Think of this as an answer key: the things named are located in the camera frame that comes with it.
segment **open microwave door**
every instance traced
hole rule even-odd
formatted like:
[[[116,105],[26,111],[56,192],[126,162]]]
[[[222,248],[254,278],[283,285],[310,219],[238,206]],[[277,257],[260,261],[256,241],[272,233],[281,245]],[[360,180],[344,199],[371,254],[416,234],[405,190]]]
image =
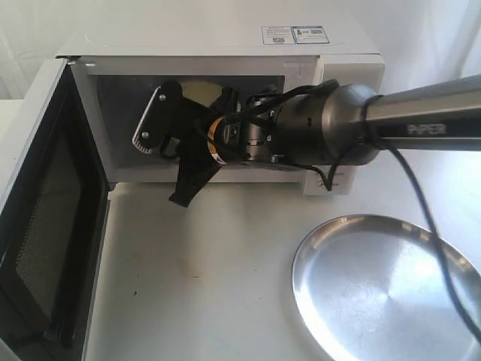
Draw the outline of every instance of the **open microwave door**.
[[[0,140],[0,338],[80,359],[108,183],[65,59],[44,63]]]

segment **barcode sticker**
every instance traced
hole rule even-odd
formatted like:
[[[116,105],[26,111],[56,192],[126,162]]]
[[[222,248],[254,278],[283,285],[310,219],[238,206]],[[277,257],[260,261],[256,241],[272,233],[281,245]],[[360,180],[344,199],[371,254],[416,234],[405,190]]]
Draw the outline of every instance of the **barcode sticker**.
[[[322,26],[293,26],[296,44],[329,44]]]
[[[263,26],[262,40],[264,45],[295,44],[290,26]]]

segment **white microwave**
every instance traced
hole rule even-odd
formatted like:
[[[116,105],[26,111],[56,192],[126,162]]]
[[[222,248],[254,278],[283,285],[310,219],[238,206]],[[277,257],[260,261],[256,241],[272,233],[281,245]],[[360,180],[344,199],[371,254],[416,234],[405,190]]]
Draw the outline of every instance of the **white microwave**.
[[[107,194],[118,183],[175,182],[174,163],[132,146],[162,81],[229,85],[241,97],[327,79],[379,89],[383,59],[339,6],[105,2],[43,64],[0,143],[0,337],[20,359],[82,357]],[[340,167],[335,192],[349,192],[354,171]],[[310,194],[306,177],[225,167],[212,181],[299,183]]]

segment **silver plate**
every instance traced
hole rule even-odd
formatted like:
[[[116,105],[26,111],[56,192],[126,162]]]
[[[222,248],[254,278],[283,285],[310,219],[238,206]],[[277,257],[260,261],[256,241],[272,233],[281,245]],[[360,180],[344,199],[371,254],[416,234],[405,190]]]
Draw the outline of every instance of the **silver plate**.
[[[449,299],[430,235],[402,220],[352,215],[302,241],[292,266],[295,301],[332,359],[481,359]],[[479,323],[481,277],[457,250],[444,249],[461,300]]]

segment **white backdrop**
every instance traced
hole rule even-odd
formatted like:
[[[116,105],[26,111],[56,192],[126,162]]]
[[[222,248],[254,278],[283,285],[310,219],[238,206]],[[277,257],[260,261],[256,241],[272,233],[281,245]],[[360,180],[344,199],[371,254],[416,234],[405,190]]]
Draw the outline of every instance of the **white backdrop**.
[[[481,72],[480,0],[332,1],[344,3],[379,48],[385,93]],[[0,99],[22,98],[43,60],[99,2],[0,0]]]

